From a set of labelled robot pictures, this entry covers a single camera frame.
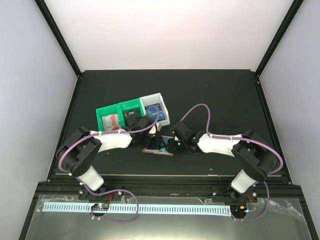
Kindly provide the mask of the dropped blue credit card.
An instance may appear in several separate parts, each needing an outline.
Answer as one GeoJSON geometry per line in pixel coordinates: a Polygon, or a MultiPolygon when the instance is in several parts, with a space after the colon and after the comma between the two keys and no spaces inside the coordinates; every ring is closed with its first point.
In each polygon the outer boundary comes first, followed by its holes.
{"type": "Polygon", "coordinates": [[[163,143],[161,145],[161,148],[159,149],[159,151],[161,153],[170,154],[170,152],[167,151],[167,149],[166,149],[166,146],[167,146],[170,139],[172,139],[171,136],[162,136],[163,143]]]}

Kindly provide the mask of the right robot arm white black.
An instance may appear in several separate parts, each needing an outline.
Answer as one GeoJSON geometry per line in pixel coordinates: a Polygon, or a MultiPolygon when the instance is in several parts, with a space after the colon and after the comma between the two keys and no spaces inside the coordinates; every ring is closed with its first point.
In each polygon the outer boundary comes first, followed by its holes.
{"type": "Polygon", "coordinates": [[[176,153],[214,153],[234,157],[239,161],[241,170],[231,181],[227,189],[228,198],[240,201],[246,191],[258,182],[263,182],[279,164],[279,154],[253,131],[238,135],[217,135],[207,132],[195,132],[183,122],[176,123],[165,149],[176,153]]]}

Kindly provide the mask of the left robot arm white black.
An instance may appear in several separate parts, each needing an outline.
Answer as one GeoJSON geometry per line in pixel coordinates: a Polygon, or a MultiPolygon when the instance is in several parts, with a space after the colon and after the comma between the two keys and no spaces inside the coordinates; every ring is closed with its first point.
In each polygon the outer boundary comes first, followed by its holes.
{"type": "Polygon", "coordinates": [[[111,131],[89,131],[79,127],[59,147],[55,155],[60,171],[76,178],[89,188],[89,193],[97,200],[108,192],[102,176],[93,167],[98,153],[126,149],[130,145],[145,144],[153,138],[162,125],[150,117],[142,117],[132,128],[124,127],[111,131]]]}

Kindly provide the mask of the brown leather card holder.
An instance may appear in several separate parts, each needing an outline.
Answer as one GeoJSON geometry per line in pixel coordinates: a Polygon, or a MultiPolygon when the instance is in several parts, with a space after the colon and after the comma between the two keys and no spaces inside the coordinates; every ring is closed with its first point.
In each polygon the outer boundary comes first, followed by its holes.
{"type": "Polygon", "coordinates": [[[142,152],[148,153],[148,154],[163,155],[163,156],[173,156],[174,155],[173,153],[165,154],[163,152],[160,152],[160,148],[162,146],[162,143],[163,143],[163,136],[162,135],[153,136],[148,141],[145,148],[142,149],[142,152]]]}

